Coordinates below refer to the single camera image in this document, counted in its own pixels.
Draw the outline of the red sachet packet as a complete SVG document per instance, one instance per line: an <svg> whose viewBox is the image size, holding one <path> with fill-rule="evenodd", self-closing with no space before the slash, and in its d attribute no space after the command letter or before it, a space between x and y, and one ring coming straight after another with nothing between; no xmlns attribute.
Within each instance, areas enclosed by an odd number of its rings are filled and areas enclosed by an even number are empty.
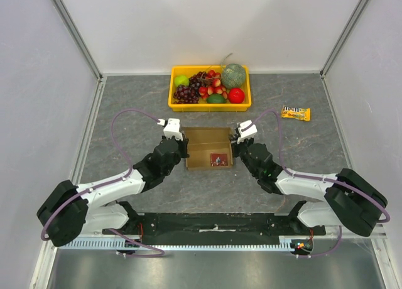
<svg viewBox="0 0 402 289"><path fill-rule="evenodd" d="M212 167L217 166L228 166L228 155L227 153L211 153L210 154L210 164Z"/></svg>

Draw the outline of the brown cardboard box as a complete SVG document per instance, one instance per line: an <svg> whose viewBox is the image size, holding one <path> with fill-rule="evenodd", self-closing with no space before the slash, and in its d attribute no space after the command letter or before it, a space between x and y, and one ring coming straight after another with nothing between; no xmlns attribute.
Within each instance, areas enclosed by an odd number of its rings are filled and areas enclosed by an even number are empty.
<svg viewBox="0 0 402 289"><path fill-rule="evenodd" d="M183 129L188 138L189 158L186 159L187 170L219 170L233 167L233 157L229 135L231 128L185 127ZM228 166L212 167L211 153L227 153Z"/></svg>

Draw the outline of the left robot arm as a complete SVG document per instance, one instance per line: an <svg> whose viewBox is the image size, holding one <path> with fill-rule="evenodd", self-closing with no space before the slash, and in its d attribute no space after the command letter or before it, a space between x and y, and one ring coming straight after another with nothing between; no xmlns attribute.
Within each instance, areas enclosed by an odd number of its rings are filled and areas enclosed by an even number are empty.
<svg viewBox="0 0 402 289"><path fill-rule="evenodd" d="M152 153L125 172L91 183L60 182L36 213L43 226L41 239L62 247L82 233L119 229L132 234L138 227L136 213L118 199L160 185L188 158L187 146L185 136L163 137Z"/></svg>

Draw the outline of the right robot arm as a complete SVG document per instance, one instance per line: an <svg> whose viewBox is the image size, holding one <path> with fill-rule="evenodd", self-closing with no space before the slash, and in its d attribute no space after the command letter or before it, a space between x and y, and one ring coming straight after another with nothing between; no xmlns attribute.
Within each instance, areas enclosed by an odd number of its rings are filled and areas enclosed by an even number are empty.
<svg viewBox="0 0 402 289"><path fill-rule="evenodd" d="M312 199L288 218L293 234L316 226L344 226L362 237L371 235L385 217L387 199L354 170L314 174L287 170L273 160L265 144L240 134L229 137L232 154L240 158L258 185L269 194L299 195Z"/></svg>

